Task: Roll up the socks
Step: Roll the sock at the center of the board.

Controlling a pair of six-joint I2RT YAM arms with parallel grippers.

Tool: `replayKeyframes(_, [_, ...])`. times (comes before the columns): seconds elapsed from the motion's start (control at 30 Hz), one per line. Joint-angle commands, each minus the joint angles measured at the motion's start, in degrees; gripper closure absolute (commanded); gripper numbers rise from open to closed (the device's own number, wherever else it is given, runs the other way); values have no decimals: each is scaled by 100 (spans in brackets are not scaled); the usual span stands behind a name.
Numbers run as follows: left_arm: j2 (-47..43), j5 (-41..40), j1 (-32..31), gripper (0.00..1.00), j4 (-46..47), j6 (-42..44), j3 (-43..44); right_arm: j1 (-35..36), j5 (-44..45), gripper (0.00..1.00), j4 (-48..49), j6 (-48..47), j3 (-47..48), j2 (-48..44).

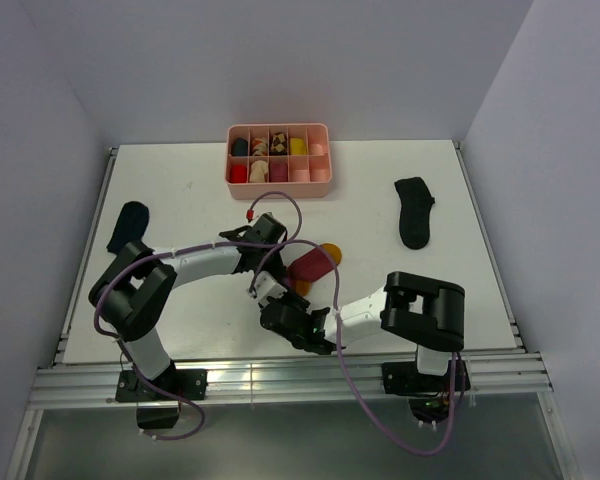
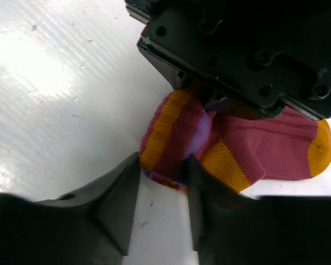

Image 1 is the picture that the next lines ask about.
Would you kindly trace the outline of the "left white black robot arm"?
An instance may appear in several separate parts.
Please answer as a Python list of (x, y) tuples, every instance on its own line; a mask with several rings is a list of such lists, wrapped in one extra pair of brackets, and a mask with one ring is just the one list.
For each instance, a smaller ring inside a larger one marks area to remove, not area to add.
[(285, 238), (286, 228), (264, 214), (206, 245), (163, 253), (140, 240), (123, 247), (92, 287), (89, 301), (97, 318), (113, 327), (121, 350), (138, 370), (144, 393), (152, 399), (182, 393), (174, 362), (156, 330), (171, 291), (208, 277), (252, 272), (256, 279), (248, 294), (264, 307), (287, 292), (280, 255), (264, 258)]

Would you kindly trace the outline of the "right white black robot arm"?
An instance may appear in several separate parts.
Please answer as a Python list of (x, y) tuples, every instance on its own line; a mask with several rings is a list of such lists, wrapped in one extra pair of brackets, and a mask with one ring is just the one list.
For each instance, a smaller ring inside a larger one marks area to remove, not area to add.
[(448, 374), (451, 356), (464, 349), (465, 291), (441, 280), (392, 272), (376, 292), (339, 308), (314, 309), (265, 272), (251, 296), (260, 324), (295, 349), (329, 355), (382, 331), (416, 345), (415, 383), (432, 390)]

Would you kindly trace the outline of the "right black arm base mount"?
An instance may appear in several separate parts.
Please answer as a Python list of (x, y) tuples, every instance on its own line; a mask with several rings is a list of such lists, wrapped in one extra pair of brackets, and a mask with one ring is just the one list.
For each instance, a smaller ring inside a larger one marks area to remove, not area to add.
[(419, 373), (414, 361), (386, 362), (381, 365), (381, 372), (384, 392), (407, 397), (415, 419), (427, 424), (447, 420), (451, 406), (451, 365), (443, 376)]

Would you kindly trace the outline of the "maroon purple striped sock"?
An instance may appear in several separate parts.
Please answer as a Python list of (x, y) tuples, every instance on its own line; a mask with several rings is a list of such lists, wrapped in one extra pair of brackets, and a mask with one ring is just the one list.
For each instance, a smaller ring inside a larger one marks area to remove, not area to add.
[(338, 246), (324, 243), (320, 247), (324, 252), (313, 248), (287, 268), (290, 285), (300, 296), (306, 296), (311, 286), (332, 272), (334, 265), (338, 266), (342, 260), (342, 252)]

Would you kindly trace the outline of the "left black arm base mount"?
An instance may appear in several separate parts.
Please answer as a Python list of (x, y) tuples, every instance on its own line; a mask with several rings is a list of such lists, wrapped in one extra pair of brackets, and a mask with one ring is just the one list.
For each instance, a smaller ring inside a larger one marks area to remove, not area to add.
[[(141, 433), (162, 441), (175, 441), (193, 436), (204, 426), (206, 414), (197, 404), (207, 387), (205, 369), (177, 369), (170, 366), (154, 380), (144, 381), (135, 369), (123, 370), (118, 378), (114, 401), (136, 405), (136, 423)], [(181, 419), (184, 407), (199, 415), (198, 423), (189, 431), (170, 433)]]

